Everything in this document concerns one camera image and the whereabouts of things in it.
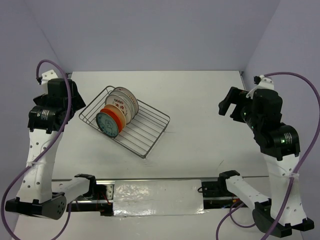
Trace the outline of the blue patterned small plate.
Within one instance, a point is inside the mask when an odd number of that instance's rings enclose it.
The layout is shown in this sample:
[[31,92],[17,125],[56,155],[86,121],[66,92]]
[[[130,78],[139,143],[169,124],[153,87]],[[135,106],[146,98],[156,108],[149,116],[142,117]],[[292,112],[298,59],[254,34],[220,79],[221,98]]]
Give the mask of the blue patterned small plate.
[[97,113],[95,120],[98,128],[107,136],[115,138],[119,134],[119,129],[115,120],[107,113]]

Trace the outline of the orange plastic plate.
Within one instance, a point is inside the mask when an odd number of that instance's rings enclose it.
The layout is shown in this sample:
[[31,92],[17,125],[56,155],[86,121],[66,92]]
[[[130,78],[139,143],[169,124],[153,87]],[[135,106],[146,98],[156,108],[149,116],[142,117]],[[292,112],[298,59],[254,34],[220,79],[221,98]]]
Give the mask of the orange plastic plate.
[[120,133],[123,130],[123,121],[120,118],[120,113],[116,110],[116,107],[105,107],[100,110],[100,112],[109,115],[116,123],[118,132]]

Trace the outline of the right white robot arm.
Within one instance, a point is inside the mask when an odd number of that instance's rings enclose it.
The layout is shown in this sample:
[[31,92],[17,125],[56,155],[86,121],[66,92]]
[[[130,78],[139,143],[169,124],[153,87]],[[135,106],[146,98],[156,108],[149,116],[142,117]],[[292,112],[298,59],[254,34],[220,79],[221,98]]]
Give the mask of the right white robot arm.
[[299,190],[298,171],[304,157],[300,156],[298,132],[282,122],[283,99],[275,91],[271,75],[255,76],[254,84],[250,91],[231,87],[219,103],[218,113],[224,116],[234,105],[231,118],[251,129],[267,165],[271,195],[261,194],[235,170],[219,175],[217,190],[223,196],[235,195],[240,205],[251,210],[264,238],[312,230],[315,225],[303,209]]

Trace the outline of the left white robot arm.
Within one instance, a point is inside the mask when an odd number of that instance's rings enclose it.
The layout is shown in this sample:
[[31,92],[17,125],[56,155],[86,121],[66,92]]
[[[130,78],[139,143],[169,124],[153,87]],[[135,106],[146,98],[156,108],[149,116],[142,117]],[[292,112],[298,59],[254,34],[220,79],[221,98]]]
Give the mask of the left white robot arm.
[[84,196],[97,196],[96,178],[77,174],[72,180],[52,190],[53,170],[62,134],[58,133],[67,114],[68,92],[64,79],[54,70],[43,73],[38,80],[45,93],[34,98],[35,106],[28,117],[29,153],[27,172],[15,198],[5,201],[7,212],[58,220],[70,202]]

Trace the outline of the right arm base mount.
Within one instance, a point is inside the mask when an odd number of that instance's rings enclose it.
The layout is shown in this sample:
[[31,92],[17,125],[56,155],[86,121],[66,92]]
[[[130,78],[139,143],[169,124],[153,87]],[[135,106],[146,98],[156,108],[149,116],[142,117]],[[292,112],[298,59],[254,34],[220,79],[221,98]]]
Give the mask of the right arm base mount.
[[197,192],[202,195],[205,210],[229,209],[233,203],[240,200],[238,196],[227,191],[218,178],[202,179]]

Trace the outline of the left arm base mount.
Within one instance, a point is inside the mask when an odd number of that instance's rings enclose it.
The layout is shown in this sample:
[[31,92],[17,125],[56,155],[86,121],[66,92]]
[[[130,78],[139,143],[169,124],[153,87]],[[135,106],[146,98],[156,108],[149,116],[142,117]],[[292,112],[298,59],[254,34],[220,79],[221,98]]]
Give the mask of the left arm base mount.
[[71,202],[71,212],[98,213],[103,217],[112,217],[114,193],[114,183],[97,182],[90,195],[80,195]]

